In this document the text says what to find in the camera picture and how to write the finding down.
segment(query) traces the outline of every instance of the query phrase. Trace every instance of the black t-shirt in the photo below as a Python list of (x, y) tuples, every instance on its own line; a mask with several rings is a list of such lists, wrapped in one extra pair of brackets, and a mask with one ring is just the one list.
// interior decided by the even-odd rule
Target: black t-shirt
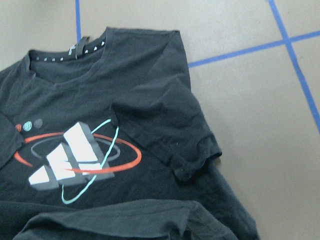
[(254, 220), (212, 164), (178, 31), (107, 27), (66, 52), (30, 50), (0, 72), (0, 200), (88, 209), (200, 202), (239, 239)]

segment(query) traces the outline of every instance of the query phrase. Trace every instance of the red dot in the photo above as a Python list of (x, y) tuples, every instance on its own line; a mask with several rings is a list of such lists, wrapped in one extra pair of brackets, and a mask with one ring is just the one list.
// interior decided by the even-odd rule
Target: red dot
[(15, 128), (18, 130), (18, 132), (21, 132), (21, 130), (22, 130), (21, 124), (15, 125)]

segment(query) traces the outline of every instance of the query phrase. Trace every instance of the floor tile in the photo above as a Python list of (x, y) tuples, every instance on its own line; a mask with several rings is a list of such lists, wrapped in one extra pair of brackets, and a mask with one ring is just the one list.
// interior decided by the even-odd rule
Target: floor tile
[(74, 1), (1, 1), (0, 70), (29, 49), (66, 51), (77, 43)]
[(219, 169), (263, 240), (316, 239), (320, 136), (284, 46), (192, 68)]
[(318, 0), (275, 0), (289, 37), (320, 30)]

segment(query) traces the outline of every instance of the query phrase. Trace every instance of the colored dot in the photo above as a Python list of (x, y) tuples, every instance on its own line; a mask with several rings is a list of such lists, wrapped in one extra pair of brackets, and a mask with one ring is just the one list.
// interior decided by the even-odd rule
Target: colored dot
[(27, 121), (25, 124), (23, 124), (23, 130), (25, 130), (26, 132), (29, 132), (32, 128), (32, 122), (31, 121)]
[(22, 130), (22, 126), (21, 126), (21, 124), (17, 124), (17, 125), (15, 125), (15, 128), (18, 130), (18, 132), (20, 133), (21, 132), (21, 130)]
[(39, 128), (41, 128), (42, 123), (43, 123), (42, 119), (39, 118), (39, 119), (34, 121), (33, 125), (34, 125), (35, 128), (39, 129)]

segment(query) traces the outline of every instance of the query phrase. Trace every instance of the black fabric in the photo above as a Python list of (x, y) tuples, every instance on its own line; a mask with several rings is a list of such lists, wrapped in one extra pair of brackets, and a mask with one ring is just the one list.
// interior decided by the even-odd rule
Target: black fabric
[(198, 202), (154, 199), (87, 210), (40, 213), (29, 220), (14, 239), (133, 238), (237, 240), (229, 228)]
[[(179, 32), (107, 27), (83, 50), (79, 59), (72, 49), (30, 50), (0, 72), (0, 200), (75, 209), (192, 200), (240, 240), (258, 239), (255, 221), (212, 165), (221, 150), (190, 91)], [(93, 134), (106, 154), (119, 127), (105, 165), (49, 161), (76, 123), (93, 131), (107, 119)]]
[(40, 213), (74, 211), (72, 208), (0, 200), (0, 239), (13, 239), (27, 224), (27, 222)]

